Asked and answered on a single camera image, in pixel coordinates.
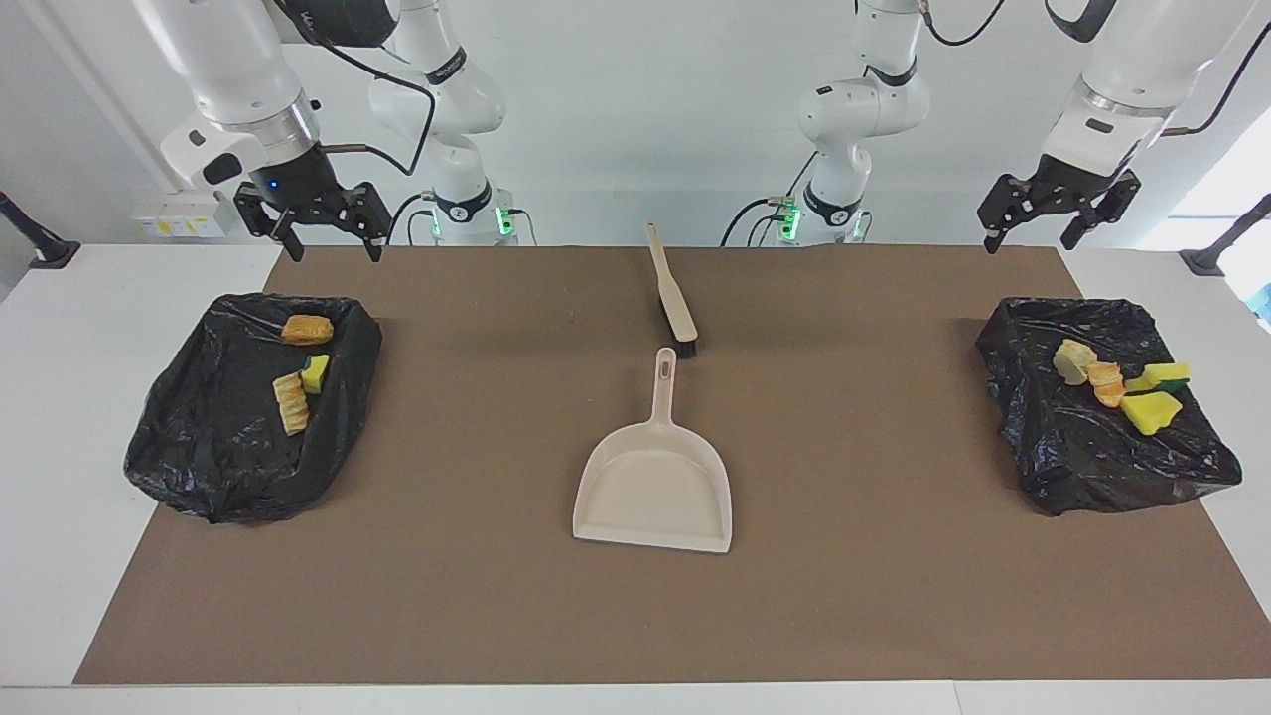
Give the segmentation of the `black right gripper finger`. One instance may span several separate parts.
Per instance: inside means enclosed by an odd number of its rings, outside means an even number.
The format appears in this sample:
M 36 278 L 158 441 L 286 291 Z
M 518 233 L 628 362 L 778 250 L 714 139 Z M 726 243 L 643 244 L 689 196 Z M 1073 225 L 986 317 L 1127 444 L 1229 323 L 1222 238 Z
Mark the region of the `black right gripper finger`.
M 361 182 L 352 189 L 336 190 L 333 226 L 361 240 L 369 262 L 381 262 L 389 240 L 393 216 L 372 182 Z
M 292 210 L 282 210 L 280 216 L 269 215 L 266 201 L 254 183 L 236 185 L 234 206 L 250 235 L 268 237 L 283 248 L 291 262 L 301 262 L 305 246 L 294 231 Z

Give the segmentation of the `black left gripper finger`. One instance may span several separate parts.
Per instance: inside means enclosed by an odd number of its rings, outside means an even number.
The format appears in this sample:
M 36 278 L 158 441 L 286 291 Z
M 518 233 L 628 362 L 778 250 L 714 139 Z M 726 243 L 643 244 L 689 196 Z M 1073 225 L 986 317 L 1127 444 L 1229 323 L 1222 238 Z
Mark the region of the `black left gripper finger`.
M 1099 225 L 1118 222 L 1140 189 L 1141 182 L 1136 173 L 1126 169 L 1094 203 L 1085 198 L 1077 199 L 1077 212 L 1060 236 L 1063 249 L 1077 249 L 1077 245 Z
M 1035 221 L 1040 215 L 1038 206 L 1045 197 L 1040 189 L 1043 188 L 1043 183 L 1013 175 L 1002 175 L 990 187 L 977 208 L 985 232 L 982 245 L 990 257 L 998 253 L 1010 230 Z

